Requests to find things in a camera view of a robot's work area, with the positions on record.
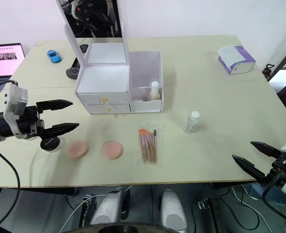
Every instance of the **clear plastic bottle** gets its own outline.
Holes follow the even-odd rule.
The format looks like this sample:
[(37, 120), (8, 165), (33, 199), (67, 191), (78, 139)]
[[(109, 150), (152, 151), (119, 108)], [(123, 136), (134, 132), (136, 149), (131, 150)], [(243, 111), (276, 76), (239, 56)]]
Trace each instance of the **clear plastic bottle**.
[(197, 111), (193, 111), (185, 123), (184, 132), (185, 133), (194, 132), (196, 125), (199, 123), (199, 118), (200, 118), (200, 113)]

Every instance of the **white bottle cap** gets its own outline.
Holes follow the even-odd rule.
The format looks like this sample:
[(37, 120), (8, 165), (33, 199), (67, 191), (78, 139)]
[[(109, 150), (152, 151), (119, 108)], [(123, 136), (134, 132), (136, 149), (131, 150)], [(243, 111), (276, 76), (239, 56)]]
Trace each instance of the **white bottle cap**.
[(199, 120), (199, 117), (200, 117), (200, 113), (197, 111), (193, 111), (190, 115), (191, 120)]
[(159, 83), (154, 81), (151, 83), (151, 96), (156, 97), (159, 94)]

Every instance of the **blue toy car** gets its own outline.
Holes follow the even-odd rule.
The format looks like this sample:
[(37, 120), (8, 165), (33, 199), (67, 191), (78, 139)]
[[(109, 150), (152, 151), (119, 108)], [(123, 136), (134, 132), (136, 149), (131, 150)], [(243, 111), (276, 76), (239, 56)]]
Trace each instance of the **blue toy car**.
[(58, 63), (61, 61), (60, 55), (55, 50), (49, 50), (47, 52), (48, 57), (50, 58), (51, 62)]

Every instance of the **drawer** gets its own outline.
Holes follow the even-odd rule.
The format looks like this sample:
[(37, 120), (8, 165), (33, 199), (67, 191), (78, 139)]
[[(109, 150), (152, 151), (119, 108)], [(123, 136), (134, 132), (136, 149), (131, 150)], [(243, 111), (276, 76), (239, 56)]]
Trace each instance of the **drawer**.
[(129, 104), (86, 105), (85, 108), (91, 114), (130, 113)]
[(79, 94), (85, 105), (90, 104), (126, 104), (129, 103), (127, 93), (120, 94)]

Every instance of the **mirror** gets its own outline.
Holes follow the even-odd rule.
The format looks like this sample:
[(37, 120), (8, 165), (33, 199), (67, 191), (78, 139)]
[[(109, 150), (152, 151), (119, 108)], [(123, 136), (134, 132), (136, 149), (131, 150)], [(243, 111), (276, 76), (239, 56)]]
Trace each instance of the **mirror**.
[(71, 29), (67, 37), (69, 34), (74, 37), (82, 52), (77, 54), (73, 48), (79, 62), (83, 58), (84, 64), (127, 63), (117, 0), (56, 1), (67, 22), (67, 30)]

